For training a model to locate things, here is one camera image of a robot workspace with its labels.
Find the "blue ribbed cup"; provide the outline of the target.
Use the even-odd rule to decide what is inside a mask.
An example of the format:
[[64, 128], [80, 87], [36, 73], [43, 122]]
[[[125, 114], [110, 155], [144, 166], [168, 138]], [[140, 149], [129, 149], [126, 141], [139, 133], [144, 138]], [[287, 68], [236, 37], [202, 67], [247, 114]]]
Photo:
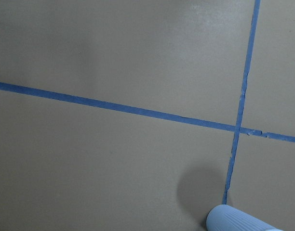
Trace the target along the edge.
[[274, 231], [277, 228], [229, 205], [218, 205], [206, 219], [208, 231]]

